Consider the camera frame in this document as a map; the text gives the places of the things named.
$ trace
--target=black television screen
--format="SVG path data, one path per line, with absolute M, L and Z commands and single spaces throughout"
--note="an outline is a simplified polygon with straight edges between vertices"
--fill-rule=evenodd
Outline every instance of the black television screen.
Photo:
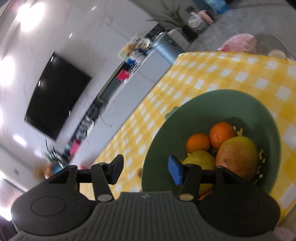
M 26 122 L 56 140 L 90 80 L 91 77 L 53 53 L 32 95 Z

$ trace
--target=plant pot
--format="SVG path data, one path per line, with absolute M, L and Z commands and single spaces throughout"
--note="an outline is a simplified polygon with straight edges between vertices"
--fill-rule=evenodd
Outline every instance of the plant pot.
M 192 42 L 193 40 L 197 39 L 197 33 L 192 30 L 188 25 L 182 27 L 182 32 L 185 35 L 185 38 Z

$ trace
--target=white marble wall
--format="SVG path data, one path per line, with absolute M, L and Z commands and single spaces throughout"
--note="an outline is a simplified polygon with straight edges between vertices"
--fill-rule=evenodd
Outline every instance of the white marble wall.
M 0 144 L 30 165 L 40 159 L 45 135 L 24 122 L 30 98 L 53 51 L 92 76 L 90 84 L 77 101 L 56 142 L 62 151 L 81 118 L 102 86 L 121 63 L 118 53 L 138 33 L 149 32 L 155 25 L 150 16 L 128 0 L 40 0 L 45 6 L 41 22 L 31 31 L 11 25 L 1 46 L 4 56 L 15 62 L 10 86 L 1 87 L 0 109 L 4 120 Z M 23 147 L 12 138 L 19 135 Z

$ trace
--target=table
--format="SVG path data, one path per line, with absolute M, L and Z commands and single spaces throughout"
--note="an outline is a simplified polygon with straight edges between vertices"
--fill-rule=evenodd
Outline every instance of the table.
M 281 219 L 296 203 L 296 63 L 246 53 L 192 52 L 179 55 L 174 65 L 135 109 L 96 163 L 125 158 L 121 177 L 111 190 L 140 191 L 136 175 L 165 115 L 175 106 L 216 89 L 246 92 L 271 112 L 281 136 L 281 165 L 271 196 L 279 203 Z M 89 198 L 92 189 L 83 186 Z

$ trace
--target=green bowl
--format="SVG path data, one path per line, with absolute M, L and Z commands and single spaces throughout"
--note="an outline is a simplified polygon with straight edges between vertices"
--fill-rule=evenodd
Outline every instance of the green bowl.
M 256 186 L 270 193 L 280 165 L 281 143 L 276 123 L 266 107 L 254 97 L 235 90 L 216 90 L 199 95 L 178 108 L 162 125 L 145 158 L 142 190 L 172 191 L 177 196 L 180 187 L 174 184 L 168 171 L 168 156 L 187 157 L 185 143 L 195 133 L 209 134 L 219 122 L 226 121 L 243 128 L 243 136 L 263 150 Z

